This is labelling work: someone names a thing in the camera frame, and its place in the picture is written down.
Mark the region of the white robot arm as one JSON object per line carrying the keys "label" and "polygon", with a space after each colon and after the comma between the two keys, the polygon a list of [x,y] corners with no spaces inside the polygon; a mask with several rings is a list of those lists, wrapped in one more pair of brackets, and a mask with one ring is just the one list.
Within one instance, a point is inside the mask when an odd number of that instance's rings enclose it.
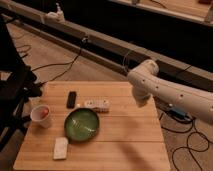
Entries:
{"label": "white robot arm", "polygon": [[157,77],[159,67],[153,60],[145,60],[127,74],[132,94],[142,107],[154,95],[184,112],[213,124],[213,93],[170,82]]}

